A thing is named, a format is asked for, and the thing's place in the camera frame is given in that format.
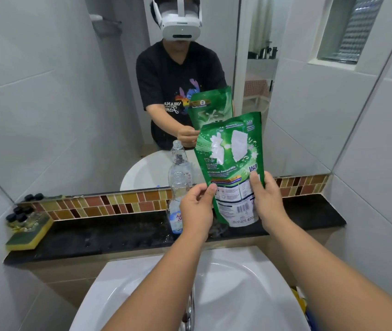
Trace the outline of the person's left hand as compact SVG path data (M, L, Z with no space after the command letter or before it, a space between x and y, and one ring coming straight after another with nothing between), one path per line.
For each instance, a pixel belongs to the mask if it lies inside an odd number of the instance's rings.
M195 185L182 198L180 204L183 224L182 235L203 243L208 238L214 218L213 207L201 203L201 197L206 188L206 183Z

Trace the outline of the person's right hand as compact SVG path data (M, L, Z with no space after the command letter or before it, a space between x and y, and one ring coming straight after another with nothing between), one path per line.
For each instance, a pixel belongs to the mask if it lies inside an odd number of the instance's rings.
M278 236L287 228L290 219L285 211L280 188L275 179L267 171L264 172L264 184L266 197L256 209L265 230L271 235Z

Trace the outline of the green detergent refill pouch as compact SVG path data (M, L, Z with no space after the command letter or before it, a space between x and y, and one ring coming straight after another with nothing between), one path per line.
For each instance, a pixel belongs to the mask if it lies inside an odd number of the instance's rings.
M258 111L204 125L194 149L207 185L216 184L219 222L238 228L259 220L249 175L264 185L262 117Z

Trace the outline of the person's right forearm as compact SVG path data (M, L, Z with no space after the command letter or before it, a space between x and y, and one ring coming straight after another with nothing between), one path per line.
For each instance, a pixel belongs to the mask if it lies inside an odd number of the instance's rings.
M331 331L392 331L392 296L286 215L263 220L317 317Z

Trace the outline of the person's left forearm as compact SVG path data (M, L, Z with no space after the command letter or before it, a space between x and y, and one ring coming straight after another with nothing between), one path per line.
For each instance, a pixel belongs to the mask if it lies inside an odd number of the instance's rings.
M185 227L101 331L177 331L209 230Z

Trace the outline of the clear plastic bottle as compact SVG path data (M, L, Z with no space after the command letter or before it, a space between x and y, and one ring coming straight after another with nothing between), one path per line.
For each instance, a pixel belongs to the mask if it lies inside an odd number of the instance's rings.
M188 161L187 153L180 140L173 141L171 149L172 165L168 172L168 181L172 192L168 202L167 218L173 235L180 235L183 230L180 204L193 184L192 163Z

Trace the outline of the white ceramic sink basin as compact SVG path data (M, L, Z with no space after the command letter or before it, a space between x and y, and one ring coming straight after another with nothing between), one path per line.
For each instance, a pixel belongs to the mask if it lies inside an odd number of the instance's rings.
M69 331L101 331L162 255L108 262ZM194 331L311 331L291 288L256 246L202 252Z

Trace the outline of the black stone shelf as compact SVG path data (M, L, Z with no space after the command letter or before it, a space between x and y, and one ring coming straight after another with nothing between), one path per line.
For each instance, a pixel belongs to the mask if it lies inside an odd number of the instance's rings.
M321 195L284 198L291 220L305 231L341 228L347 222ZM56 221L33 250L11 251L4 265L99 256L118 252L165 248L179 234L173 234L166 211L118 214L71 221Z

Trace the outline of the chrome faucet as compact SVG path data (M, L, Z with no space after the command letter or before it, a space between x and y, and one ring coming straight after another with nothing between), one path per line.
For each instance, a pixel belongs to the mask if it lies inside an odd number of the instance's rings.
M194 331L196 322L195 313L195 285L192 287L191 294L188 298L187 307L182 317L178 331Z

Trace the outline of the yellow and blue cleaning item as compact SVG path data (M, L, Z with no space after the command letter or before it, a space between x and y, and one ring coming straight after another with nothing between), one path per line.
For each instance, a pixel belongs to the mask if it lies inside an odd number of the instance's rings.
M311 331L320 331L320 328L318 326L318 323L311 312L311 310L308 307L308 302L306 300L305 295L303 294L302 290L298 286L292 286L291 290L293 292L293 295L296 297L299 306L301 307L301 310L303 311L304 317L309 325L309 328Z

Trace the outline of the yellow green scrub sponge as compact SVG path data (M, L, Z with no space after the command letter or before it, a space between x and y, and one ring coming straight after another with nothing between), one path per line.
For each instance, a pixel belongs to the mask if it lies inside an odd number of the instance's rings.
M36 249L53 224L54 220L49 216L43 219L37 228L30 232L14 233L5 244L6 251L28 251Z

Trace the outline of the large wall mirror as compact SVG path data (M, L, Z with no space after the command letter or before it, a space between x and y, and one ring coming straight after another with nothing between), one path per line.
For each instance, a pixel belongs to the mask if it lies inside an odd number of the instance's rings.
M138 55L152 0L0 0L0 189L86 195L167 187ZM329 173L392 53L392 0L200 0L197 43L236 114L260 111L275 177Z

